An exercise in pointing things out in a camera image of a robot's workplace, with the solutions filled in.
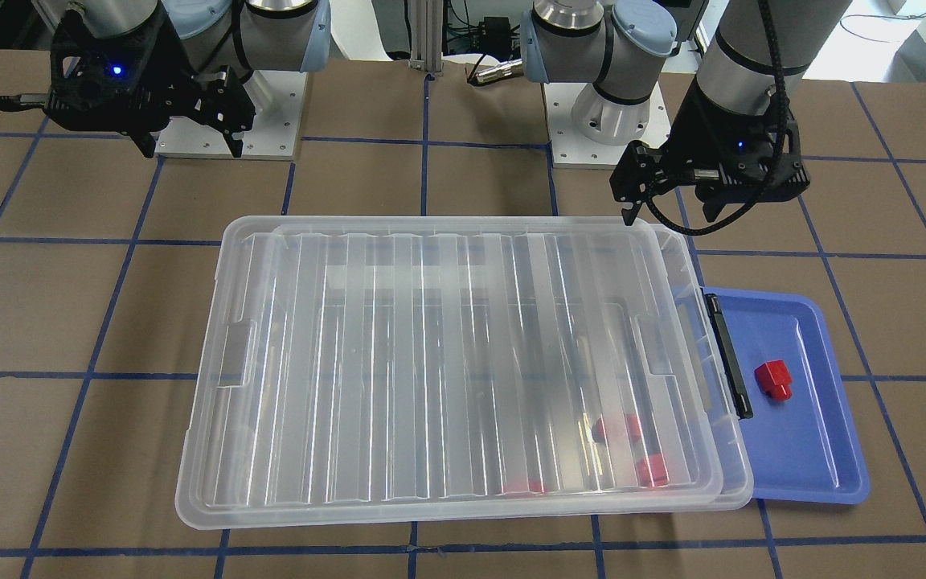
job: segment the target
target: black cable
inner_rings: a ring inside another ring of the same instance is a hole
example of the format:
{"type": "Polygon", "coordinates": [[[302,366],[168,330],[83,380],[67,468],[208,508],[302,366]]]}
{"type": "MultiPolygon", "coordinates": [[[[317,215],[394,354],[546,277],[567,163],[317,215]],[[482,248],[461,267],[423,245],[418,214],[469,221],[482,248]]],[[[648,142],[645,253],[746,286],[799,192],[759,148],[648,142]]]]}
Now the black cable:
{"type": "Polygon", "coordinates": [[[405,40],[412,52],[412,26],[409,26],[409,0],[402,0],[402,18],[405,19],[405,40]]]}
{"type": "Polygon", "coordinates": [[[908,16],[884,15],[884,14],[846,14],[838,20],[838,25],[842,27],[842,30],[848,32],[849,34],[852,34],[856,38],[862,38],[863,40],[870,40],[871,43],[891,44],[891,43],[901,43],[901,41],[903,41],[904,38],[903,40],[881,40],[879,38],[871,38],[870,36],[863,36],[862,34],[857,34],[853,32],[852,30],[849,30],[848,27],[846,27],[845,21],[846,19],[849,19],[849,18],[878,18],[878,19],[886,19],[886,21],[920,21],[920,19],[926,18],[926,12],[921,12],[921,14],[911,14],[908,16]]]}
{"type": "Polygon", "coordinates": [[[481,55],[481,58],[477,59],[477,62],[473,64],[473,69],[470,69],[470,74],[466,76],[467,84],[471,84],[474,78],[477,77],[477,67],[481,66],[481,61],[485,59],[485,56],[487,56],[487,54],[481,55]]]}
{"type": "Polygon", "coordinates": [[[730,216],[724,217],[723,220],[717,221],[717,223],[711,224],[711,226],[705,228],[687,228],[681,226],[681,224],[676,224],[673,220],[670,220],[669,217],[664,216],[662,211],[655,206],[653,197],[650,196],[646,199],[645,205],[648,206],[649,212],[653,213],[653,217],[655,217],[659,223],[664,224],[667,228],[671,228],[671,230],[681,235],[697,237],[699,235],[710,234],[721,230],[721,228],[730,226],[730,224],[741,219],[744,214],[749,213],[749,209],[756,207],[756,203],[760,202],[760,199],[764,197],[764,193],[767,193],[767,190],[774,186],[776,170],[778,170],[778,166],[781,164],[781,160],[784,157],[785,133],[788,132],[788,91],[785,87],[784,69],[781,66],[781,49],[778,47],[778,34],[774,29],[774,16],[771,14],[771,4],[769,4],[769,0],[757,0],[757,3],[760,4],[760,17],[762,21],[764,21],[764,32],[767,33],[767,48],[769,48],[769,52],[771,52],[771,67],[774,69],[772,73],[774,73],[776,99],[778,100],[778,128],[776,128],[774,158],[771,161],[771,166],[768,168],[767,176],[764,177],[764,181],[760,184],[760,189],[752,195],[749,201],[736,209],[730,216]]]}

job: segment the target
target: black latch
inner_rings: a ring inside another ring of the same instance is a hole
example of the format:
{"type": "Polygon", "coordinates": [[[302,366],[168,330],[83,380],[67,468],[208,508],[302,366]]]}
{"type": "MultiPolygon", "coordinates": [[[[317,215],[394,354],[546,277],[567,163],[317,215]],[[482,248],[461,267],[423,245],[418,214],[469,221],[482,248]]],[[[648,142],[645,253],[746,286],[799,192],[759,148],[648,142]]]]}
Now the black latch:
{"type": "Polygon", "coordinates": [[[703,294],[706,301],[706,312],[710,315],[710,324],[713,333],[720,345],[720,359],[723,361],[724,374],[727,374],[727,383],[731,385],[731,399],[735,402],[735,411],[738,418],[752,417],[752,403],[749,402],[749,391],[745,388],[742,379],[742,369],[738,366],[735,356],[735,344],[731,341],[731,333],[727,332],[727,322],[720,310],[720,300],[717,294],[703,294]]]}

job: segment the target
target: clear plastic container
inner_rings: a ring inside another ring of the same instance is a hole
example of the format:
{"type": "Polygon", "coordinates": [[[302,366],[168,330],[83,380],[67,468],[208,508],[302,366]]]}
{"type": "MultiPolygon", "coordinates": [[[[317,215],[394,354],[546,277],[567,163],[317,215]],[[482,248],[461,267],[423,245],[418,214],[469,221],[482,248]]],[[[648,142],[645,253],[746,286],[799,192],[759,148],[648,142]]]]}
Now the clear plastic container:
{"type": "Polygon", "coordinates": [[[195,528],[744,505],[683,240],[637,221],[243,217],[177,510],[195,528]]]}

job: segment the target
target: blue tray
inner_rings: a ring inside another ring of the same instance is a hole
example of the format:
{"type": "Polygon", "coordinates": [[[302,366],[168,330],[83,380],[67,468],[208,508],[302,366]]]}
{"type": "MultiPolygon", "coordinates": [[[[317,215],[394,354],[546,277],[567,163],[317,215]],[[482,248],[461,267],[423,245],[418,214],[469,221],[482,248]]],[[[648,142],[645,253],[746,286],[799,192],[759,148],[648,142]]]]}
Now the blue tray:
{"type": "Polygon", "coordinates": [[[705,289],[717,294],[754,417],[741,421],[758,499],[861,503],[871,492],[834,349],[816,304],[801,296],[705,289]],[[793,396],[775,402],[754,371],[782,359],[793,396]]]}

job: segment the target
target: metal mounting plate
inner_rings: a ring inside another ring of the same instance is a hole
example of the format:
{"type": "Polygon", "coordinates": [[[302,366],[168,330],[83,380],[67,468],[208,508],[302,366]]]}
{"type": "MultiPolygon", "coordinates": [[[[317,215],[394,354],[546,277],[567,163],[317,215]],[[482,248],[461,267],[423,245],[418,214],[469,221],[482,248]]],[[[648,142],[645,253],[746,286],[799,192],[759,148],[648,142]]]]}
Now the metal mounting plate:
{"type": "MultiPolygon", "coordinates": [[[[548,136],[552,142],[552,166],[570,169],[612,169],[624,154],[627,146],[606,146],[585,137],[570,118],[577,95],[584,88],[584,82],[551,82],[544,84],[545,118],[548,121],[548,136]]],[[[659,84],[649,97],[651,113],[648,125],[640,136],[648,146],[659,147],[670,135],[670,118],[662,103],[659,84]]]]}
{"type": "MultiPolygon", "coordinates": [[[[304,72],[256,71],[267,78],[277,98],[257,114],[253,129],[245,133],[242,158],[258,161],[293,161],[298,128],[305,103],[304,72]]],[[[198,122],[177,117],[159,134],[155,154],[174,158],[232,158],[223,137],[198,122]]]]}

